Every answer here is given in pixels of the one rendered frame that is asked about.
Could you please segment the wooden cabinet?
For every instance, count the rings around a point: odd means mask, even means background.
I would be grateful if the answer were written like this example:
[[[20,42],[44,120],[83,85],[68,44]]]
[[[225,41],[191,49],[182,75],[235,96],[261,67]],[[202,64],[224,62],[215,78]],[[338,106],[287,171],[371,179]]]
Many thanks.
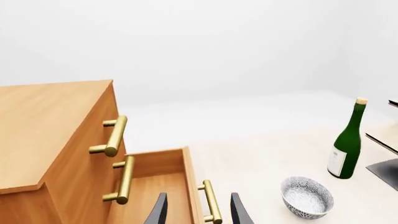
[[[0,224],[63,224],[46,173],[108,82],[0,87]]]

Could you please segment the wooden cabinet drawer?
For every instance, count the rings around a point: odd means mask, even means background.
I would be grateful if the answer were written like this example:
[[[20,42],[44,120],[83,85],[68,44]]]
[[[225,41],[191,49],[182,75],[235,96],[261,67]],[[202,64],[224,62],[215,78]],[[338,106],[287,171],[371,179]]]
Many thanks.
[[[111,204],[107,224],[143,224],[161,193],[168,199],[165,224],[205,224],[188,147],[133,156],[129,201]]]
[[[82,152],[62,169],[54,193],[63,224],[106,223],[111,202],[104,202],[103,195],[117,192],[122,168],[113,164],[122,162],[125,154],[125,149],[115,157]]]
[[[75,156],[82,152],[89,153],[89,147],[96,145],[105,145],[113,127],[104,127],[103,121],[114,120],[119,117],[118,107],[114,94],[112,82],[108,82],[106,89],[92,106],[90,112],[86,115],[73,136],[57,156],[50,170],[46,173],[45,184],[47,188],[56,190],[57,183],[60,180],[60,172],[66,165],[72,161]],[[119,151],[125,149],[122,142]]]

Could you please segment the black white patterned bowl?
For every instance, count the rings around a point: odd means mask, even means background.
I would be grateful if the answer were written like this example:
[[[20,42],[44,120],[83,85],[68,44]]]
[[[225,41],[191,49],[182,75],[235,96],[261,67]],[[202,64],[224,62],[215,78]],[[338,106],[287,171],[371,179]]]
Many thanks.
[[[331,192],[308,177],[293,176],[284,179],[280,194],[285,206],[296,216],[317,220],[329,214],[335,200]]]

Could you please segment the green wine bottle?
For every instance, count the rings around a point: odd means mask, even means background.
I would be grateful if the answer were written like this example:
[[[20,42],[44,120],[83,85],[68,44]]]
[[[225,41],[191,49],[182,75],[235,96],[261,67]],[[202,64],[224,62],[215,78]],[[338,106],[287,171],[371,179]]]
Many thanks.
[[[367,103],[365,98],[356,99],[349,123],[334,142],[327,171],[337,179],[353,176],[361,152],[360,125]]]

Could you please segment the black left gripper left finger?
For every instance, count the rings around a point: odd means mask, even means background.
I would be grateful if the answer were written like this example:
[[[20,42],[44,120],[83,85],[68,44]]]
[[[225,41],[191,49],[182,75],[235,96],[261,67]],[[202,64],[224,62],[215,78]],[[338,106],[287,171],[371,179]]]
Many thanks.
[[[159,194],[159,197],[144,224],[165,224],[167,219],[167,211],[167,193],[162,192]]]

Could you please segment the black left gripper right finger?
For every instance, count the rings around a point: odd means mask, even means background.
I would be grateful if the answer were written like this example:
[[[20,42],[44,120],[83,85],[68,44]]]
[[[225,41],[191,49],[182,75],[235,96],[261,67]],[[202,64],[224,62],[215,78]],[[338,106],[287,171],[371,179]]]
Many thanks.
[[[254,224],[236,192],[231,193],[230,209],[233,224]]]

